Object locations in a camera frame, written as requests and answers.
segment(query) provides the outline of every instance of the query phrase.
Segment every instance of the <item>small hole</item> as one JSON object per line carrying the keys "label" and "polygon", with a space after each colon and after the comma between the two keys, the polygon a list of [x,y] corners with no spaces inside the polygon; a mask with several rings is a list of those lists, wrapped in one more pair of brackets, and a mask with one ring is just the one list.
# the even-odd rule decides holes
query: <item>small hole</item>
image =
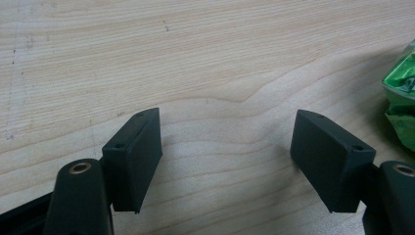
{"label": "small hole", "polygon": [[411,177],[415,177],[415,170],[411,167],[408,167],[408,166],[402,165],[402,164],[398,164],[398,165],[394,165],[393,168],[401,174],[411,176]]}
{"label": "small hole", "polygon": [[80,163],[75,164],[69,169],[69,173],[71,174],[79,174],[83,173],[91,167],[90,163]]}
{"label": "small hole", "polygon": [[361,147],[360,145],[353,145],[353,146],[351,146],[351,148],[353,148],[354,150],[357,150],[357,151],[362,151],[363,150],[363,147]]}

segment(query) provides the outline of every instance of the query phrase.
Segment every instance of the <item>black bracket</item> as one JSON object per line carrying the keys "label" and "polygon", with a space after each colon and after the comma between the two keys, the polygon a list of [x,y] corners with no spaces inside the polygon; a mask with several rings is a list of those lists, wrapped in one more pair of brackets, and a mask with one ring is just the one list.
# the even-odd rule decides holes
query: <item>black bracket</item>
{"label": "black bracket", "polygon": [[415,165],[373,165],[376,151],[328,118],[298,110],[291,157],[330,212],[366,206],[366,234],[415,234]]}
{"label": "black bracket", "polygon": [[103,155],[62,167],[54,192],[0,215],[0,234],[114,234],[110,205],[138,213],[161,158],[159,109],[133,116]]}

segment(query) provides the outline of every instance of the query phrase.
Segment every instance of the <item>green packaging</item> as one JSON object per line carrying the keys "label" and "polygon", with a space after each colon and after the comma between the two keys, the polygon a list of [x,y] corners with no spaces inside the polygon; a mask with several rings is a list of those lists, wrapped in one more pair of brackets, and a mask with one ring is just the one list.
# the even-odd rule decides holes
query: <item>green packaging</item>
{"label": "green packaging", "polygon": [[386,116],[402,144],[415,151],[415,40],[382,82],[391,102]]}

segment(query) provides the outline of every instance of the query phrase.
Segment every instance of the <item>wooden table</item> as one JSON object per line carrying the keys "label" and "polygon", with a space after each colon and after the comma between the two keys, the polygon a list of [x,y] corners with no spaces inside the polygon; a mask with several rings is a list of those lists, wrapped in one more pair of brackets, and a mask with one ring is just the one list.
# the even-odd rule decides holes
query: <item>wooden table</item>
{"label": "wooden table", "polygon": [[363,234],[289,155],[297,109],[411,161],[381,80],[415,38],[408,1],[0,3],[0,212],[53,190],[135,113],[161,109],[164,155],[115,234]]}

